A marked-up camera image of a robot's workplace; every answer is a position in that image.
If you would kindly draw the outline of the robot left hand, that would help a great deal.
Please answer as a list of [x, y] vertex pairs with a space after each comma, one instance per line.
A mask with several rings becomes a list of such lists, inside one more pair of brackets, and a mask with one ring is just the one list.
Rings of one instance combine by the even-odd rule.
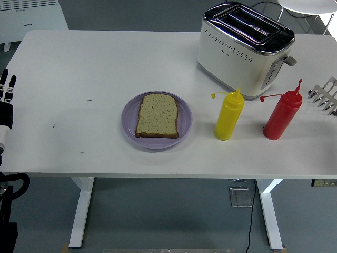
[[8, 74], [8, 69], [4, 69], [1, 74], [1, 154], [4, 152], [5, 138], [9, 130], [12, 129], [14, 117], [14, 109], [11, 101], [13, 99], [13, 90], [17, 77], [16, 75], [12, 75], [7, 90], [5, 90]]

